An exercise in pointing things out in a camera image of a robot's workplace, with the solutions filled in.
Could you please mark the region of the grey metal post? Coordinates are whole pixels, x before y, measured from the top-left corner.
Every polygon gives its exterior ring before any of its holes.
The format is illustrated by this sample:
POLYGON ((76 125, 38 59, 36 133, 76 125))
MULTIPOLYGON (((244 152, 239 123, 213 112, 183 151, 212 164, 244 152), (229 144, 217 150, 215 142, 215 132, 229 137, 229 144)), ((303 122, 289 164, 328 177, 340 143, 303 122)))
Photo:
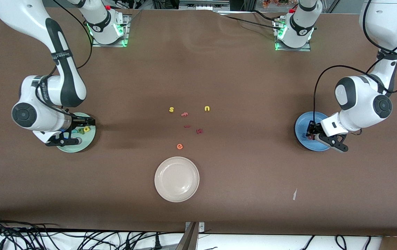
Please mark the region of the grey metal post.
POLYGON ((189 223, 175 250, 196 250, 199 232, 199 222, 189 223))

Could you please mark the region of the green plate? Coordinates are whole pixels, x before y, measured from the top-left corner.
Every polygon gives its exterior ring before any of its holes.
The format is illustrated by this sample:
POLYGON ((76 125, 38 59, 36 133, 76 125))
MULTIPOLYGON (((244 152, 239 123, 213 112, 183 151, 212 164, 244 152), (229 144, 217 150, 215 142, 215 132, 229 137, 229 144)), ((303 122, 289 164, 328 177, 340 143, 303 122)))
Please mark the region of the green plate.
POLYGON ((63 115, 65 118, 65 124, 61 128, 61 131, 64 133, 65 138, 81 138, 82 143, 78 145, 72 145, 72 146, 57 146, 60 150, 63 152, 80 152, 85 150, 94 140, 94 136, 96 135, 96 126, 89 126, 90 131, 85 133, 85 134, 74 134, 72 136, 69 136, 68 132, 70 132, 73 128, 84 128, 85 126, 71 126, 71 121, 72 117, 91 117, 90 115, 87 115, 85 113, 80 113, 80 112, 75 112, 72 113, 71 115, 63 115))

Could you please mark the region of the metal frame device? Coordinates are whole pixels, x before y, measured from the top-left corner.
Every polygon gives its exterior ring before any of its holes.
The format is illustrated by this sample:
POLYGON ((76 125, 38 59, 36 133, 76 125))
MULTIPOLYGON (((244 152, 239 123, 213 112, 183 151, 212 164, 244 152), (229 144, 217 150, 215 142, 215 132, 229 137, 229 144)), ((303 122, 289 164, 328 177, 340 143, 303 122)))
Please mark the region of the metal frame device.
POLYGON ((179 0, 178 9, 230 11, 230 0, 179 0))

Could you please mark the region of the metal corner bracket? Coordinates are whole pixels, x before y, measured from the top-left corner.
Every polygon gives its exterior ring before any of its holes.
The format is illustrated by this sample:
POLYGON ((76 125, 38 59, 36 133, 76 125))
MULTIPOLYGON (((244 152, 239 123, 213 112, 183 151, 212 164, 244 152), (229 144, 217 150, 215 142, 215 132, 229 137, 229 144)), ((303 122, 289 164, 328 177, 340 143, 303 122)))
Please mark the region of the metal corner bracket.
MULTIPOLYGON (((185 223, 185 231, 188 229, 188 227, 189 227, 189 225, 191 224, 192 222, 186 222, 185 223)), ((197 222, 197 225, 198 225, 198 232, 201 234, 201 233, 204 233, 205 232, 205 222, 197 222)))

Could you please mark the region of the beige plate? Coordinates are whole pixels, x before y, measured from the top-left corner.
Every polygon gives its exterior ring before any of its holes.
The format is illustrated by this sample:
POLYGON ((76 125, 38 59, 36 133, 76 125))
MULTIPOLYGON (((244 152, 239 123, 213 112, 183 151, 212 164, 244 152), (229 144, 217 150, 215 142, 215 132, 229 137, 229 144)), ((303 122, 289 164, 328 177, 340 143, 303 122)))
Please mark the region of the beige plate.
POLYGON ((154 185, 163 199, 173 203, 184 202, 196 193, 200 185, 200 173, 188 158, 171 157, 156 169, 154 185))

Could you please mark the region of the blue plate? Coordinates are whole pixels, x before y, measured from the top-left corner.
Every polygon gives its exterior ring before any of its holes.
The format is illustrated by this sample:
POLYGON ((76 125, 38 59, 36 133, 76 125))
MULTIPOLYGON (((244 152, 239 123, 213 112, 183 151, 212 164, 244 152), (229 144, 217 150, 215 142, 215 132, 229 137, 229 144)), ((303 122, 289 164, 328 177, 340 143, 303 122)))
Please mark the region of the blue plate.
POLYGON ((313 118, 313 111, 303 113, 297 118, 294 124, 294 133, 299 143, 302 146, 304 146, 306 149, 316 152, 322 152, 329 149, 329 147, 326 146, 325 144, 322 144, 316 140, 310 140, 306 136, 310 121, 314 120, 316 123, 319 123, 321 120, 324 120, 325 118, 327 118, 327 116, 320 112, 315 112, 315 118, 313 118))

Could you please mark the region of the orange decorative object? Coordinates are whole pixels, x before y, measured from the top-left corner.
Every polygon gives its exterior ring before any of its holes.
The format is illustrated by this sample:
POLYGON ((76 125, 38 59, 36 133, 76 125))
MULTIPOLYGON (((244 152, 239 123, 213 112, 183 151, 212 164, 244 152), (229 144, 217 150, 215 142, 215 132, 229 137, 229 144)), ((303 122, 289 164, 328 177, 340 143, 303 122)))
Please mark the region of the orange decorative object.
POLYGON ((291 8, 298 4, 299 0, 262 0, 262 6, 264 8, 276 8, 276 7, 287 7, 291 8))

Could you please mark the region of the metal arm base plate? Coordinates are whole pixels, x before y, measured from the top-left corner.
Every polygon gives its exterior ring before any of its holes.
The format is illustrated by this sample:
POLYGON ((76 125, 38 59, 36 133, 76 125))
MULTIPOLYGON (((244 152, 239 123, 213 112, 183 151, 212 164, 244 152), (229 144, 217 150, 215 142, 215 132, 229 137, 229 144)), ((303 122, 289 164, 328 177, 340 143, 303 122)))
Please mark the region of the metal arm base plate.
POLYGON ((311 30, 308 38, 305 40, 305 44, 302 47, 289 47, 282 40, 286 32, 289 30, 286 25, 286 19, 283 19, 283 17, 285 16, 280 16, 279 18, 275 18, 272 21, 273 27, 278 27, 278 29, 274 31, 275 50, 309 52, 311 50, 310 39, 313 30, 311 30))
POLYGON ((125 48, 128 45, 130 35, 130 22, 132 15, 124 15, 117 12, 110 18, 107 26, 102 30, 98 25, 90 25, 90 34, 92 35, 93 47, 113 47, 125 48))

